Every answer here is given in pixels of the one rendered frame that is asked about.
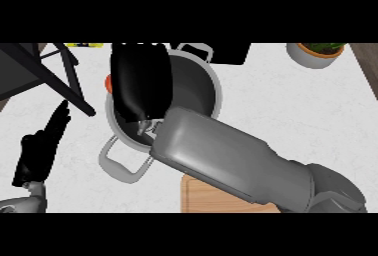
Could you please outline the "brown wooden panel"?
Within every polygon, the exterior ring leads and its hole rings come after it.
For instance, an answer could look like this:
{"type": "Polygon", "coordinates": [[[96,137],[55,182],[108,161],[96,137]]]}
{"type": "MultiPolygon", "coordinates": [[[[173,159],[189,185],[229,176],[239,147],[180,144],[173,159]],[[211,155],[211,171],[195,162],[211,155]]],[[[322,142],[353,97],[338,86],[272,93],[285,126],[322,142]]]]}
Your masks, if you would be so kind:
{"type": "Polygon", "coordinates": [[[378,43],[351,43],[350,47],[378,100],[378,43]]]}

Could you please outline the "grey metal pot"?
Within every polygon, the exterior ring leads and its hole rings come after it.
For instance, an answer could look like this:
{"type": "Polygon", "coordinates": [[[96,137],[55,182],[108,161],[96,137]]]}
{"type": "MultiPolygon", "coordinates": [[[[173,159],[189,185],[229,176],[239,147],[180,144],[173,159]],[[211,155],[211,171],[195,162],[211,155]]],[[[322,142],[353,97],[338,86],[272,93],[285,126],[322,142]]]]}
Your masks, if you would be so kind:
{"type": "MultiPolygon", "coordinates": [[[[220,112],[221,89],[217,75],[210,67],[211,58],[202,60],[196,55],[183,51],[184,44],[177,49],[167,48],[173,74],[173,107],[183,107],[208,117],[215,117],[220,112]]],[[[149,133],[164,122],[153,119],[142,135],[137,135],[137,124],[127,123],[114,107],[112,94],[106,95],[106,118],[114,136],[106,142],[100,154],[99,165],[108,175],[124,183],[134,183],[142,178],[152,162],[146,161],[137,171],[130,171],[118,162],[108,158],[108,152],[115,142],[122,142],[140,152],[149,152],[155,138],[149,133]]]]}

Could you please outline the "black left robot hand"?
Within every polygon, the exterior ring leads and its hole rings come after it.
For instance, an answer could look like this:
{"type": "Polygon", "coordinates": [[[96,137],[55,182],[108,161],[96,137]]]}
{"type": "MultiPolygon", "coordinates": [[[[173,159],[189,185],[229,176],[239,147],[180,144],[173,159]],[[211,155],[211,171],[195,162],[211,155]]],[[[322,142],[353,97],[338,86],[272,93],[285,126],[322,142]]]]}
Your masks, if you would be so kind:
{"type": "Polygon", "coordinates": [[[59,104],[46,127],[21,139],[21,157],[18,160],[12,185],[43,182],[50,174],[57,146],[71,121],[68,101],[59,104]]]}

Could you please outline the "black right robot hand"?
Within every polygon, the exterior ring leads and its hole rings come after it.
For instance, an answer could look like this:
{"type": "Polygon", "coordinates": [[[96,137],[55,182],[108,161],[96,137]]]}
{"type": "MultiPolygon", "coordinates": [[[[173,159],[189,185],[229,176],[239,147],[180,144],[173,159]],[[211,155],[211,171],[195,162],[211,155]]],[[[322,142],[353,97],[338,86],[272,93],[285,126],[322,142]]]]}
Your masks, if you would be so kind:
{"type": "Polygon", "coordinates": [[[137,135],[162,119],[173,102],[173,74],[162,43],[114,43],[111,53],[114,107],[137,135]]]}

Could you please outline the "wooden cutting board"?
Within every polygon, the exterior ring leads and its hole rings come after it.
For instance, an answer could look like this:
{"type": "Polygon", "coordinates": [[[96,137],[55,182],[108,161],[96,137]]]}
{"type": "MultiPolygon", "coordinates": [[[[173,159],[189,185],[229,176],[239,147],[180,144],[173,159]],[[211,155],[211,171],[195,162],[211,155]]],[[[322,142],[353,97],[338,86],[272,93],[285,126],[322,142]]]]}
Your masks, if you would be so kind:
{"type": "Polygon", "coordinates": [[[229,193],[184,175],[182,178],[183,213],[277,213],[272,203],[248,203],[229,193]]]}

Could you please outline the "green plant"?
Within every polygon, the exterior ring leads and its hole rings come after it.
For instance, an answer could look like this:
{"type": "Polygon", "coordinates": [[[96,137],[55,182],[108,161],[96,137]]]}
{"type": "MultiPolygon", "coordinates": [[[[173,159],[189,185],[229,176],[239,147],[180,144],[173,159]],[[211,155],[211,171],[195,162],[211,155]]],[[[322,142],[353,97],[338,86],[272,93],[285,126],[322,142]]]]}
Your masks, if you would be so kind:
{"type": "Polygon", "coordinates": [[[316,53],[332,55],[344,47],[344,43],[307,43],[306,47],[316,53]]]}

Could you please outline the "white plant pot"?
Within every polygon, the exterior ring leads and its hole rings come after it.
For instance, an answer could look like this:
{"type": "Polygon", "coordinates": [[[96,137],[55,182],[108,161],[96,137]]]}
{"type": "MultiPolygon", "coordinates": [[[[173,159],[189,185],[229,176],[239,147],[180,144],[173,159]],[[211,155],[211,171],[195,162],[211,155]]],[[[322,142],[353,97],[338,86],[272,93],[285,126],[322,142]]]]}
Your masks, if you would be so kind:
{"type": "Polygon", "coordinates": [[[301,43],[286,44],[286,53],[291,59],[306,68],[323,69],[340,57],[344,47],[337,49],[334,54],[320,54],[311,51],[301,43]]]}

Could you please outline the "black metal rack frame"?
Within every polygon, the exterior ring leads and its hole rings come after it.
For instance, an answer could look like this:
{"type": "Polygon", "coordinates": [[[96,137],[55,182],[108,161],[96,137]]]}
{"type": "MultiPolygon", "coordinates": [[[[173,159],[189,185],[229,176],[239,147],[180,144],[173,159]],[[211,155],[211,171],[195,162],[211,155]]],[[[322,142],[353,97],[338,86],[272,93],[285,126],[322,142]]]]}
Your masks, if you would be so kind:
{"type": "Polygon", "coordinates": [[[55,43],[55,46],[53,52],[40,55],[37,43],[0,43],[0,101],[46,84],[88,116],[94,116],[74,69],[78,60],[62,43],[55,43]],[[55,54],[62,57],[68,84],[41,63],[55,54]]]}

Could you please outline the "black appliance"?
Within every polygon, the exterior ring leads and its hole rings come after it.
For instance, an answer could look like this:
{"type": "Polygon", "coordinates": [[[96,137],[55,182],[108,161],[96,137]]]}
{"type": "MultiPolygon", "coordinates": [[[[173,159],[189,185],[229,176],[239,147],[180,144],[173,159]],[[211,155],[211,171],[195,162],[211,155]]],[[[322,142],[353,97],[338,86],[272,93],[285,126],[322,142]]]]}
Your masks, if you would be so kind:
{"type": "MultiPolygon", "coordinates": [[[[211,58],[211,64],[244,65],[251,43],[248,42],[205,42],[211,47],[214,53],[211,58]]],[[[171,49],[177,49],[180,43],[170,43],[171,49]]],[[[183,51],[196,55],[202,60],[207,58],[207,52],[195,47],[184,45],[183,51]]]]}

